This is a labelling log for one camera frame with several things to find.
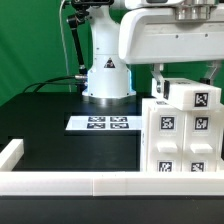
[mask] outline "stack of blocks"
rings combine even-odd
[[[224,106],[221,89],[167,79],[168,91],[142,101],[141,170],[215,172],[222,162]]]

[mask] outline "green backdrop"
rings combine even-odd
[[[59,26],[61,0],[1,0],[0,1],[0,105],[33,83],[66,75],[65,60]],[[74,10],[63,10],[66,21]],[[111,11],[120,21],[125,11]],[[76,74],[77,60],[68,25],[64,22],[66,45],[71,74]],[[92,63],[92,45],[89,24],[79,29],[87,67]],[[148,65],[132,65],[133,88],[150,91]],[[205,62],[168,64],[165,77],[186,77],[199,80],[206,72]],[[224,87],[224,69],[215,80],[215,86]],[[44,91],[68,91],[68,87],[47,87]]]

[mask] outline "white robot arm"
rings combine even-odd
[[[214,79],[224,58],[224,4],[216,1],[126,0],[130,9],[121,23],[119,56],[127,64],[153,64],[157,91],[163,92],[163,63],[212,61],[206,79]]]

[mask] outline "black table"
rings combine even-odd
[[[14,171],[138,171],[140,132],[65,131],[70,115],[141,115],[135,103],[103,107],[75,93],[25,93],[0,107],[1,149],[24,139]],[[0,223],[224,223],[224,197],[0,198]]]

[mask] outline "cable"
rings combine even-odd
[[[62,80],[66,80],[66,79],[75,79],[75,75],[62,76],[62,77],[58,77],[58,78],[54,78],[54,79],[49,79],[49,80],[45,81],[44,83],[62,81]],[[36,89],[34,89],[33,92],[37,92],[39,89],[41,89],[43,86],[45,86],[44,83],[40,84]]]
[[[61,1],[61,6],[60,6],[60,9],[59,9],[59,21],[60,21],[61,39],[62,39],[62,45],[63,45],[64,57],[65,57],[66,73],[67,73],[67,76],[70,76],[68,54],[67,54],[65,36],[64,36],[64,26],[63,26],[63,21],[62,21],[62,8],[63,8],[63,5],[64,5],[65,1],[66,0]]]
[[[27,86],[24,90],[23,93],[25,93],[29,88],[37,85],[78,85],[79,83],[77,82],[68,82],[68,83],[54,83],[54,82],[39,82],[39,83],[34,83],[29,86]]]

